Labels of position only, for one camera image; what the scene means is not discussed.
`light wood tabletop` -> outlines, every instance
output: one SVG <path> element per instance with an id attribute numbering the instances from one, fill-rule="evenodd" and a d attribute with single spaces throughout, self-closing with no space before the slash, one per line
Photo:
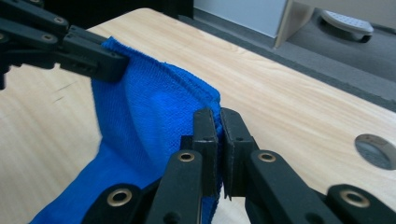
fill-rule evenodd
<path id="1" fill-rule="evenodd" d="M 372 133 L 396 144 L 396 114 L 150 9 L 92 31 L 184 68 L 221 93 L 262 149 L 313 189 L 351 184 L 396 209 L 396 171 L 354 146 Z M 0 223 L 26 223 L 95 156 L 100 141 L 90 80 L 24 65 L 0 92 Z M 220 201 L 213 223 L 248 223 L 244 200 Z"/>

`metal grommet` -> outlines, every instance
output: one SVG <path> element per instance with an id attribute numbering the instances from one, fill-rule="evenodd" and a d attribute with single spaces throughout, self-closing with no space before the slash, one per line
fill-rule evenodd
<path id="1" fill-rule="evenodd" d="M 132 199 L 129 189 L 116 189 L 107 196 L 107 203 L 112 207 L 123 206 Z"/>
<path id="2" fill-rule="evenodd" d="M 347 203 L 353 206 L 360 208 L 365 208 L 370 206 L 370 201 L 366 197 L 351 189 L 342 190 L 340 192 L 340 195 L 344 201 L 346 201 Z"/>
<path id="3" fill-rule="evenodd" d="M 178 155 L 178 159 L 180 161 L 193 161 L 194 158 L 194 154 L 189 152 L 181 153 L 180 155 Z"/>
<path id="4" fill-rule="evenodd" d="M 266 162 L 276 161 L 276 157 L 273 154 L 268 153 L 268 152 L 260 153 L 258 157 L 261 161 L 266 161 Z"/>
<path id="5" fill-rule="evenodd" d="M 62 17 L 55 17 L 53 20 L 57 23 L 64 23 L 64 18 Z"/>
<path id="6" fill-rule="evenodd" d="M 52 35 L 42 35 L 41 39 L 45 40 L 45 41 L 51 41 L 53 39 Z"/>

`blue towel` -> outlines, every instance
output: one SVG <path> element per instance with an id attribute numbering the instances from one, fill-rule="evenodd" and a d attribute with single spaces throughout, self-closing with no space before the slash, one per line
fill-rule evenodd
<path id="1" fill-rule="evenodd" d="M 179 150 L 180 136 L 192 135 L 193 112 L 210 107 L 218 135 L 219 93 L 191 73 L 160 63 L 110 37 L 103 44 L 130 57 L 118 83 L 92 81 L 101 134 L 98 154 L 70 186 L 32 223 L 80 223 L 102 191 L 115 184 L 144 188 L 164 173 Z M 210 223 L 218 198 L 203 198 L 203 223 Z"/>

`white wall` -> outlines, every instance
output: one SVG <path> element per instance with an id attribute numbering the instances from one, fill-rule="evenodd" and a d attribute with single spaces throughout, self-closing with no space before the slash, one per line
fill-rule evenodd
<path id="1" fill-rule="evenodd" d="M 194 7 L 272 38 L 287 0 L 194 0 Z"/>

